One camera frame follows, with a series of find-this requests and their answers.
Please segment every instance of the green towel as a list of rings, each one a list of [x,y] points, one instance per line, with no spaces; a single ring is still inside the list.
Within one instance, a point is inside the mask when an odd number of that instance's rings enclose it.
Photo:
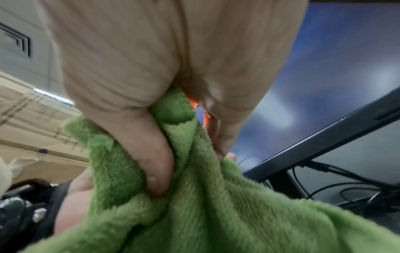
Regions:
[[[94,193],[82,225],[28,253],[394,253],[399,237],[327,204],[290,200],[217,161],[178,89],[151,108],[175,154],[172,185],[150,198],[145,177],[119,143],[78,117],[66,130],[90,150]]]

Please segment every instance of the monitor screen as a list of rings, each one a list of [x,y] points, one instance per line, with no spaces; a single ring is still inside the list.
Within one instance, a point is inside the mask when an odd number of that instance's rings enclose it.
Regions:
[[[242,172],[400,87],[399,24],[400,4],[311,3],[231,150]]]

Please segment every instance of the computer monitor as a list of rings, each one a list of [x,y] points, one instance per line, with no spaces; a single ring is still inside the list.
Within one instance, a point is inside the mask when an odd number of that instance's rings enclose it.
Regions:
[[[244,175],[264,180],[397,119],[399,24],[397,3],[310,3],[285,67],[232,148]]]

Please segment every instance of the microfiber cloth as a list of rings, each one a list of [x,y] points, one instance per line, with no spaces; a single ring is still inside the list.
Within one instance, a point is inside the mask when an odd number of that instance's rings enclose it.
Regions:
[[[221,164],[179,89],[151,109],[175,155],[172,185],[151,198],[143,172],[83,116],[66,130],[90,151],[94,191],[83,223],[28,253],[398,253],[400,239],[350,212],[286,196]]]

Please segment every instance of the air vent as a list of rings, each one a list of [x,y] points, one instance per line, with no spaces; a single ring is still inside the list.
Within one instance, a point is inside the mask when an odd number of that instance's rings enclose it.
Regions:
[[[30,38],[0,23],[0,47],[25,57],[31,57]]]

